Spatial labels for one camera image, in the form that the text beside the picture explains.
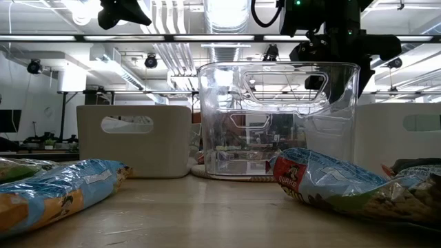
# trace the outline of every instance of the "fluorescent light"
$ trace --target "fluorescent light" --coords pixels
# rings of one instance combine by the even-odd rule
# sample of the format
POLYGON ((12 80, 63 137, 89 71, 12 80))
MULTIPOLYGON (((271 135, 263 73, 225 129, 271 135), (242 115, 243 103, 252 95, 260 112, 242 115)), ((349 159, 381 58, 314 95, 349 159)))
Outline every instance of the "fluorescent light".
POLYGON ((287 35, 265 35, 264 41, 308 41, 309 39, 305 35, 294 35, 290 37, 287 35))
POLYGON ((214 34, 214 35, 175 35, 175 41, 253 41, 254 35, 214 34))
POLYGON ((312 90, 312 91, 255 91, 253 92, 254 95, 261 95, 261 94, 286 94, 286 95, 298 95, 298 94, 316 94, 317 91, 316 90, 312 90))
POLYGON ((202 48, 250 48, 250 44, 202 44, 202 48))
POLYGON ((424 35, 418 35, 418 36, 397 36, 397 37, 402 42, 408 42, 408 41, 430 41, 433 38, 433 36, 424 36, 424 35))
POLYGON ((72 35, 0 35, 2 41, 76 41, 72 35))
POLYGON ((142 91, 138 91, 138 92, 134 92, 134 91, 120 91, 120 92, 115 92, 115 94, 144 94, 144 92, 142 92, 142 91))
POLYGON ((151 91, 153 94, 191 94, 191 91, 151 91))
MULTIPOLYGON (((406 5, 406 10, 439 10, 439 7, 425 7, 425 6, 408 6, 406 5)), ((374 7, 374 8, 365 8, 365 11, 379 11, 379 10, 397 10, 397 7, 374 7)))
POLYGON ((162 35, 113 35, 113 36, 103 36, 103 35, 87 35, 84 36, 86 41, 164 41, 164 36, 162 35))

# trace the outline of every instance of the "wooden table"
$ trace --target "wooden table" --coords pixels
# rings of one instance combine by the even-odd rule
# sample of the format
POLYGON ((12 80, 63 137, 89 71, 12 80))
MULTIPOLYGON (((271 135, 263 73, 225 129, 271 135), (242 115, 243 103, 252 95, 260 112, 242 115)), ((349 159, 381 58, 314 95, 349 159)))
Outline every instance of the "wooden table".
POLYGON ((314 209, 275 183, 187 176, 127 180, 117 195, 0 247, 439 247, 436 236, 314 209))

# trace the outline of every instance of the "clear plastic bin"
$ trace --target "clear plastic bin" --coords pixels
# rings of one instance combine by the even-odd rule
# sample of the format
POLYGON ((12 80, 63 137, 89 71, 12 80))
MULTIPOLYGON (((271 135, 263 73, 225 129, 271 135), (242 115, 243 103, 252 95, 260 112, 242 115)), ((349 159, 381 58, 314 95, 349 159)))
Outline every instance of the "clear plastic bin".
POLYGON ((204 65, 198 75, 207 173, 271 175, 265 162, 291 147, 352 161, 358 73, 349 63, 204 65))

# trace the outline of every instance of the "black mount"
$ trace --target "black mount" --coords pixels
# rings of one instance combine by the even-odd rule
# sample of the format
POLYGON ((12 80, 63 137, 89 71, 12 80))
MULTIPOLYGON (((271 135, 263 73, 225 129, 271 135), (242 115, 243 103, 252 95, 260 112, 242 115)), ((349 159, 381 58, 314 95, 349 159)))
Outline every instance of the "black mount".
MULTIPOLYGON (((371 70, 371 55, 389 60, 401 53, 400 40, 391 34, 367 34, 360 28, 360 13, 372 0, 286 0, 280 16, 280 34, 294 36, 297 30, 307 30, 309 41, 297 45, 291 61, 345 62, 360 66, 358 96, 375 71, 371 70), (316 34, 325 24, 324 34, 316 34)), ((340 98, 344 82, 333 74, 332 88, 326 92, 329 101, 340 98)), ((320 77, 311 76, 307 85, 320 86, 320 77)))

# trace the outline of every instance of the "snack bag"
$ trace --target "snack bag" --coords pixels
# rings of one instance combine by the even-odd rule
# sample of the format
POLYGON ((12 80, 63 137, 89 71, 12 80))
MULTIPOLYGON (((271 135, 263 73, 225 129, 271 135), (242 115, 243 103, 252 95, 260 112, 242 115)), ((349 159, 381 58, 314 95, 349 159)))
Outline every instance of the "snack bag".
POLYGON ((303 148, 287 149, 268 163, 283 190, 304 203, 378 220, 441 224, 439 163, 402 166, 391 180, 303 148))
POLYGON ((129 170, 120 162, 92 159, 0 185, 0 238, 92 206, 115 193, 129 170))

